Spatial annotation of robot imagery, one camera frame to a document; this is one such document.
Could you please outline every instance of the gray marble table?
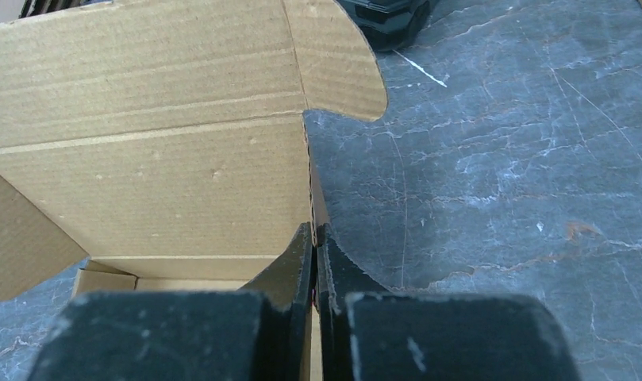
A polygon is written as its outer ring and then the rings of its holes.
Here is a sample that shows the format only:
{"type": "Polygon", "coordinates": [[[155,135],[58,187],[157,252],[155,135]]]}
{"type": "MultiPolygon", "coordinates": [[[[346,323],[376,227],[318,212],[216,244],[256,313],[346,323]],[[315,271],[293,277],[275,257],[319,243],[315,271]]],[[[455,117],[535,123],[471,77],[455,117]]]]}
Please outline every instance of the gray marble table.
{"type": "MultiPolygon", "coordinates": [[[[585,380],[642,381],[638,2],[440,0],[379,64],[384,118],[306,117],[344,250],[394,290],[536,296],[585,380]]],[[[74,275],[0,303],[0,380],[74,275]]]]}

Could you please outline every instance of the white line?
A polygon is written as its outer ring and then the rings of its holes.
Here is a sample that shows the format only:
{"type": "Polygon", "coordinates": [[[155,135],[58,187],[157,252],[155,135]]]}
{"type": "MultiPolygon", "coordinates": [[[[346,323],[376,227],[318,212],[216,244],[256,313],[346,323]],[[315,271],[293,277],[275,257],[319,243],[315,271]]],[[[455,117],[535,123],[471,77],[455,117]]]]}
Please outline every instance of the white line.
{"type": "Polygon", "coordinates": [[[407,61],[407,63],[408,63],[408,64],[412,65],[415,69],[417,69],[418,71],[420,71],[420,72],[424,73],[424,75],[425,75],[425,76],[427,76],[428,78],[430,78],[430,79],[432,79],[433,81],[437,82],[440,86],[442,86],[442,87],[447,87],[447,84],[446,84],[446,83],[444,83],[444,82],[440,81],[439,79],[437,79],[437,78],[433,77],[432,75],[428,74],[428,73],[426,72],[426,70],[424,70],[424,68],[423,68],[423,67],[419,66],[419,64],[418,64],[418,63],[416,63],[416,62],[414,62],[414,61],[410,60],[409,58],[407,58],[407,57],[405,57],[405,56],[403,56],[403,55],[402,55],[400,52],[398,52],[397,50],[394,50],[394,52],[395,52],[395,54],[397,54],[397,55],[399,55],[400,57],[402,57],[402,59],[403,59],[403,60],[407,61]]]}

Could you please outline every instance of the black object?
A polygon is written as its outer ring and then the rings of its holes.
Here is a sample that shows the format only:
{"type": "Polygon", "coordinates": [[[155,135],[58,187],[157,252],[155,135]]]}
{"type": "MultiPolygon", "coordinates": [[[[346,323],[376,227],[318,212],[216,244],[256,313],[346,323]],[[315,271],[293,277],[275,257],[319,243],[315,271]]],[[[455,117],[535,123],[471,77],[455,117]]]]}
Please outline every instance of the black object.
{"type": "Polygon", "coordinates": [[[552,315],[514,295],[391,294],[303,224],[234,292],[92,293],[74,299],[29,381],[299,380],[312,298],[327,380],[579,380],[552,315]]]}
{"type": "MultiPolygon", "coordinates": [[[[104,0],[26,0],[20,18],[104,0]]],[[[337,0],[376,52],[414,42],[438,0],[337,0]]]]}

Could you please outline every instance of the box lid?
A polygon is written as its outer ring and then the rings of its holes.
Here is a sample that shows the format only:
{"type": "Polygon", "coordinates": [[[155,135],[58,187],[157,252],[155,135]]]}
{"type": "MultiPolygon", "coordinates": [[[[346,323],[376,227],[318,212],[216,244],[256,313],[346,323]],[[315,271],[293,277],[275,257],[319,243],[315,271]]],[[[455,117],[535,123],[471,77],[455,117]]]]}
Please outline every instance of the box lid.
{"type": "Polygon", "coordinates": [[[333,0],[116,0],[0,24],[0,300],[87,254],[275,258],[312,220],[302,112],[375,120],[386,103],[333,0]]]}

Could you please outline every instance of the marble floor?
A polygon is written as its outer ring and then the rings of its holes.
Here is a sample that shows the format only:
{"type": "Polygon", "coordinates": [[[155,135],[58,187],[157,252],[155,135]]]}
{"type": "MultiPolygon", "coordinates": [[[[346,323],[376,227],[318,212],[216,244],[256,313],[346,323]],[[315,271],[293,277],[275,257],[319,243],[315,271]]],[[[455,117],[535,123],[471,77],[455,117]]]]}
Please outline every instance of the marble floor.
{"type": "MultiPolygon", "coordinates": [[[[393,290],[536,296],[583,379],[642,381],[639,3],[440,0],[379,64],[381,120],[306,115],[344,250],[393,290]]],[[[0,303],[0,380],[74,275],[0,303]]]]}

